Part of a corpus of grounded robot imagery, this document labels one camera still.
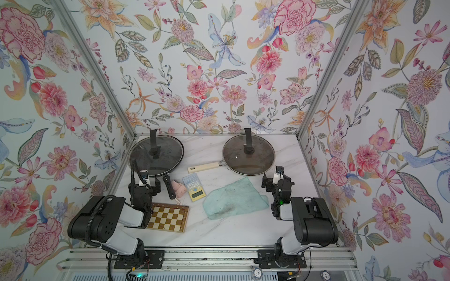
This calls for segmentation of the pink small object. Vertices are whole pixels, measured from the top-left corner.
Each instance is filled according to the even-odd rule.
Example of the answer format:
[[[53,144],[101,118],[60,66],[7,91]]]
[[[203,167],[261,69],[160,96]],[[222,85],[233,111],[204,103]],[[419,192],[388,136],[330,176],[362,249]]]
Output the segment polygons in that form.
[[[175,192],[176,199],[181,199],[184,196],[184,194],[187,192],[187,188],[183,184],[178,183],[175,180],[172,180],[171,184],[172,184],[173,190]]]

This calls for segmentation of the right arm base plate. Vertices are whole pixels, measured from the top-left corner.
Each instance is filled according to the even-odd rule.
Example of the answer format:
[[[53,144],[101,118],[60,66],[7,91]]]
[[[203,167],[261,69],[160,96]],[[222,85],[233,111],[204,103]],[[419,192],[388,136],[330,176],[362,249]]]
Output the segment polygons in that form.
[[[305,269],[307,263],[304,254],[287,255],[282,250],[260,249],[254,260],[261,269]]]

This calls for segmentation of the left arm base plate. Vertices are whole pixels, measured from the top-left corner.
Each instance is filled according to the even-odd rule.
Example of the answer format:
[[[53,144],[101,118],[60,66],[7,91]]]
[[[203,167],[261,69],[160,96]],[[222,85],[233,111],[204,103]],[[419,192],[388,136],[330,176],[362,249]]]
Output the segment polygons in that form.
[[[164,250],[145,250],[130,256],[118,255],[114,269],[162,269]]]

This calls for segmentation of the glass pot lid black handle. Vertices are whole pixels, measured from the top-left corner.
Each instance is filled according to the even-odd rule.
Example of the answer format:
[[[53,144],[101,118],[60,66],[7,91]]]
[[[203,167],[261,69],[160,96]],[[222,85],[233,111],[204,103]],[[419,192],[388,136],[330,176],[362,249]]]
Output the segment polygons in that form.
[[[230,138],[223,147],[225,165],[246,176],[264,174],[275,162],[275,150],[264,138],[245,128],[244,134]]]

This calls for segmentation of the light green cleaning cloth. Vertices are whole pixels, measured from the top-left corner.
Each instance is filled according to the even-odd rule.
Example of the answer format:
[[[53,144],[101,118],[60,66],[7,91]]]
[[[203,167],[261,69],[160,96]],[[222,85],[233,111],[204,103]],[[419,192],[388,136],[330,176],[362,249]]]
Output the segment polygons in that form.
[[[203,208],[208,219],[220,220],[268,209],[269,202],[268,197],[261,195],[245,177],[212,191],[205,198]]]

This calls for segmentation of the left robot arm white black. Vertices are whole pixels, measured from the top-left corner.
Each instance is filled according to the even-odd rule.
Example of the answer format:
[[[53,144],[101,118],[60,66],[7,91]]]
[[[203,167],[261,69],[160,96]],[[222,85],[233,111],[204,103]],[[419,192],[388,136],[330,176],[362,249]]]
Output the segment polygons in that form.
[[[153,214],[152,198],[161,192],[161,182],[154,185],[129,185],[130,204],[125,198],[114,195],[94,196],[69,223],[67,234],[92,247],[101,248],[130,265],[142,265],[149,261],[144,243],[118,225],[127,228],[146,228]]]

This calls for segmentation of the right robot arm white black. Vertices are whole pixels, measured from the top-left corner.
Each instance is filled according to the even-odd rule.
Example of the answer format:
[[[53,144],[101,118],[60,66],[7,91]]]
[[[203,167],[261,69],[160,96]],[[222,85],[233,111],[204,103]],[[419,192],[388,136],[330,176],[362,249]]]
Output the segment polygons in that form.
[[[338,241],[338,228],[323,198],[293,197],[295,183],[288,176],[276,173],[262,177],[261,187],[271,193],[272,215],[278,221],[293,223],[293,231],[274,245],[273,261],[281,267],[298,259],[309,248],[324,248]]]

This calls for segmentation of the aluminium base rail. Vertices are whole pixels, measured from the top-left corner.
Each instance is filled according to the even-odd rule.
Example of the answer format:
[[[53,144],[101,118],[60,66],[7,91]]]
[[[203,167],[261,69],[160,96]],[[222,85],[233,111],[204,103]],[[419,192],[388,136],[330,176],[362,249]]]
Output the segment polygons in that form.
[[[248,271],[261,266],[260,260],[274,256],[274,247],[146,247],[150,253],[150,270],[181,271]],[[357,271],[354,254],[347,248],[326,247],[307,249],[296,266],[305,265],[312,271]],[[107,269],[105,251],[97,248],[70,250],[56,268],[61,272],[104,272]]]

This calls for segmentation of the wooden chessboard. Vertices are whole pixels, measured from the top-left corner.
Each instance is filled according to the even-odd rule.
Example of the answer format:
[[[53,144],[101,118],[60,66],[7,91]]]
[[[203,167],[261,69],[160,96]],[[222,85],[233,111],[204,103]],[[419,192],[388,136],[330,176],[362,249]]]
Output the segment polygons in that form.
[[[148,229],[184,233],[189,215],[189,207],[175,204],[152,204],[153,214]]]

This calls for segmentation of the yellow blue calculator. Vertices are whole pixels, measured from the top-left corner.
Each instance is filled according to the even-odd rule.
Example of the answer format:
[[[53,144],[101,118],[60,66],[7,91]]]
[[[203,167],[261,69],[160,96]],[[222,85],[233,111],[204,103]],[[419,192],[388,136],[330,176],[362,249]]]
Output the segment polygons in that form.
[[[187,188],[187,192],[192,202],[196,202],[206,197],[206,193],[196,173],[185,176],[182,181]]]

